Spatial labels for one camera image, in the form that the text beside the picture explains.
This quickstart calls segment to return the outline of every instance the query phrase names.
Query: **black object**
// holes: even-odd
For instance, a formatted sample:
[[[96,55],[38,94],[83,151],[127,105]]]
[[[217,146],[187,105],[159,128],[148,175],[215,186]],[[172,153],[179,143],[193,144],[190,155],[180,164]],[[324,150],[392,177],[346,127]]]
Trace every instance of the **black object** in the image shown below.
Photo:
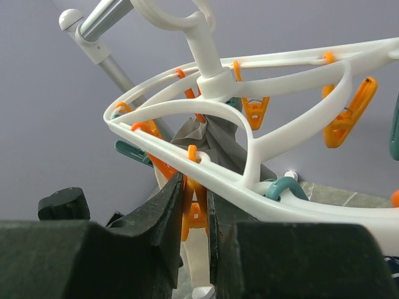
[[[90,211],[83,190],[70,187],[57,191],[39,201],[40,220],[90,219]]]
[[[108,220],[107,224],[105,226],[110,226],[112,222],[118,220],[119,218],[123,217],[124,215],[121,212],[115,212],[113,213],[112,217],[110,220]]]
[[[399,298],[377,243],[362,226],[254,219],[234,224],[251,216],[232,216],[237,208],[228,205],[208,195],[217,299]]]
[[[0,222],[0,298],[171,297],[183,176],[109,228],[89,221]]]

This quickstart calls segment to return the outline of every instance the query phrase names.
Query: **white knob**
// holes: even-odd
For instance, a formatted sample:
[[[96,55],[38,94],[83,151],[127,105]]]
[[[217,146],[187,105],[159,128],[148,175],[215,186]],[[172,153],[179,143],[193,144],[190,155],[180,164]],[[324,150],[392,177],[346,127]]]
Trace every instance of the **white knob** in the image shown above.
[[[295,179],[298,182],[298,174],[295,171],[287,171],[286,173],[284,173],[284,176],[288,176],[290,178]]]

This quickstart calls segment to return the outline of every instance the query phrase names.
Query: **dark green object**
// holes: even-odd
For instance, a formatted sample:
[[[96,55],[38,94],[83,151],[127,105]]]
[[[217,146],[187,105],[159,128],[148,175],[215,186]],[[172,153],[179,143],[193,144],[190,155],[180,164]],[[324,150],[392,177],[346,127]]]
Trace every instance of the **dark green object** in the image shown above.
[[[299,199],[303,199],[305,201],[309,200],[300,184],[295,179],[287,176],[274,180],[274,182],[267,190],[265,196],[274,201],[279,201],[281,192],[285,191],[286,189],[289,189],[293,193],[293,195],[295,195],[295,197],[298,197]]]
[[[122,140],[118,140],[117,142],[115,142],[115,149],[119,153],[124,154],[126,157],[134,159],[147,166],[153,167],[151,160],[147,156],[147,153],[142,149],[137,148],[136,146],[130,145],[129,143]]]
[[[399,95],[393,114],[389,152],[394,160],[399,161]]]
[[[39,201],[40,220],[90,220],[90,210],[81,188],[70,187]]]
[[[227,102],[226,102],[226,104],[227,105],[230,105],[230,106],[232,106],[233,108],[235,108],[235,109],[239,109],[239,103],[240,103],[240,101],[241,101],[241,98],[238,98],[238,97],[234,97],[234,98],[231,98],[230,100],[228,100]]]

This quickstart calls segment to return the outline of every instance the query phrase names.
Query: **white plastic frame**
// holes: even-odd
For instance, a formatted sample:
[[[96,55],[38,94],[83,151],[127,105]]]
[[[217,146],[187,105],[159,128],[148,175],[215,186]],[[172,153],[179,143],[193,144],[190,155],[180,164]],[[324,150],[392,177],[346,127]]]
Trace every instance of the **white plastic frame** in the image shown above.
[[[137,8],[137,4],[143,4],[144,1],[132,0],[132,3]],[[147,0],[147,3],[152,5],[152,1]],[[190,74],[189,76],[158,92],[140,109],[112,119],[118,102],[129,104],[140,95],[177,79],[176,69],[163,72],[137,85],[114,101],[105,111],[103,118],[108,127],[117,135],[193,178],[261,221],[357,223],[369,229],[384,254],[399,255],[399,209],[327,206],[298,200],[288,190],[281,194],[281,202],[275,202],[263,196],[270,183],[259,182],[262,162],[279,156],[323,130],[346,106],[352,93],[352,77],[372,72],[399,59],[398,49],[399,38],[394,38],[277,54],[233,57],[219,60],[222,72],[208,78],[204,78],[202,72],[206,64],[199,64],[194,55],[197,63],[178,67],[186,74]],[[327,51],[331,51],[339,61],[324,65],[326,61],[323,55]],[[210,88],[207,90],[209,91],[207,95],[203,92],[203,95],[196,99],[172,100],[200,81],[219,80],[219,75],[226,74],[224,71],[226,69],[231,75],[229,69],[233,67],[235,60],[238,60],[243,69],[293,65],[324,66],[297,74],[249,82],[234,82],[233,80],[230,82],[228,76],[223,75],[222,84],[218,85],[218,91],[215,93]],[[333,92],[309,111],[258,138],[253,137],[251,127],[245,117],[225,104],[231,97],[273,97],[336,83],[338,84]],[[130,129],[138,121],[183,113],[217,116],[235,123],[246,131],[248,159],[243,175],[212,163],[209,156],[202,152],[199,152],[197,157],[201,161],[198,164],[194,163],[188,159],[185,150],[141,130],[131,131]]]

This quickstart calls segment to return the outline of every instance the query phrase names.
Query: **metal pole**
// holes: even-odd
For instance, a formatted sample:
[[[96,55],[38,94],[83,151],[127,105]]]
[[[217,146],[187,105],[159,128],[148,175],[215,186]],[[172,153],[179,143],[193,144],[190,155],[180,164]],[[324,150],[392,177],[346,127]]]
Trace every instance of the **metal pole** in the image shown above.
[[[81,36],[94,42],[133,9],[130,0],[101,0],[80,27]]]
[[[80,27],[78,27],[80,36],[91,43],[98,42],[103,33],[115,25],[133,8],[134,7],[130,0],[101,0],[86,20],[80,25]],[[74,17],[82,17],[77,11],[70,12],[70,14],[73,21],[76,21]],[[127,92],[135,86],[111,55],[97,64],[101,66],[103,71],[112,79],[122,92]],[[146,99],[141,96],[134,101],[134,104],[137,107],[142,105],[145,101]],[[161,118],[157,118],[154,122],[162,137],[167,141],[171,141],[174,134],[169,126]]]

